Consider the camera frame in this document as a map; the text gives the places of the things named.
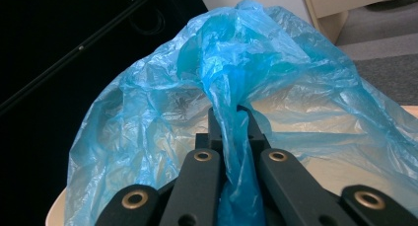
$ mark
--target gray carpet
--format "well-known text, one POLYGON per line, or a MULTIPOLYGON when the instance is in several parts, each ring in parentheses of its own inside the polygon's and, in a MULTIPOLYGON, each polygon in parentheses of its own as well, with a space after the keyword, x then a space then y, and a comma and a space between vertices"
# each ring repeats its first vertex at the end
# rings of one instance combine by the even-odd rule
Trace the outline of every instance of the gray carpet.
POLYGON ((336 45, 359 74, 403 106, 418 106, 418 0, 349 11, 336 45))

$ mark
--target blue plastic bag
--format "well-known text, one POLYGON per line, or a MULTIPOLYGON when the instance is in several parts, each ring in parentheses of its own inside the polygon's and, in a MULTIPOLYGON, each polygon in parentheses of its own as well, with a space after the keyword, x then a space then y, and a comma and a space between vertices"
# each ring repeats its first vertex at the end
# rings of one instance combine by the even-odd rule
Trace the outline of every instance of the blue plastic bag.
POLYGON ((70 151, 65 225, 94 225, 129 185, 160 188, 176 178, 195 134, 207 132, 210 107, 228 177, 218 223, 264 224, 247 116, 237 105, 325 188, 365 181, 418 215, 418 120, 362 80, 309 24, 244 0, 190 20, 92 103, 70 151), (365 177, 317 173, 338 166, 365 177))

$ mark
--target translucent plastic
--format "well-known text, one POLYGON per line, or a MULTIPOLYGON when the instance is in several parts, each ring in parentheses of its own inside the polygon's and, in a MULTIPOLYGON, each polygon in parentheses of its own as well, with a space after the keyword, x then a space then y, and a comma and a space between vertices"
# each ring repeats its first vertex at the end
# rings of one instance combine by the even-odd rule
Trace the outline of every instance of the translucent plastic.
POLYGON ((190 20, 92 103, 70 151, 65 225, 94 225, 129 185, 160 188, 176 178, 195 134, 207 132, 210 107, 228 176, 219 225, 264 224, 247 116, 237 105, 253 110, 272 147, 295 154, 325 188, 365 184, 418 215, 418 119, 311 25, 244 0, 190 20))

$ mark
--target wooden furniture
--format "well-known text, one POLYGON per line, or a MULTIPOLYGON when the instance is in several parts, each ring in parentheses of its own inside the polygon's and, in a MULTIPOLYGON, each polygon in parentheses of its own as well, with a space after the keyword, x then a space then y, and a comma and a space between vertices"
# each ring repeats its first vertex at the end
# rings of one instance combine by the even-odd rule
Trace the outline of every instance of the wooden furniture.
POLYGON ((305 0, 313 26, 336 43, 348 11, 385 0, 305 0))

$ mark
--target trash bag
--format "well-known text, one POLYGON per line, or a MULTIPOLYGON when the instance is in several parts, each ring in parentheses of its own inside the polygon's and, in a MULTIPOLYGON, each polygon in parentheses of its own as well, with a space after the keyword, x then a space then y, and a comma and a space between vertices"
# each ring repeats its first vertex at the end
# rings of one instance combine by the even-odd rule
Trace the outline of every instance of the trash bag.
POLYGON ((175 179, 195 134, 207 132, 211 107, 228 177, 218 223, 264 224, 247 116, 237 105, 324 188, 368 185, 418 215, 418 119, 311 25, 243 0, 190 20, 92 103, 69 153, 65 225, 94 225, 122 188, 175 179))

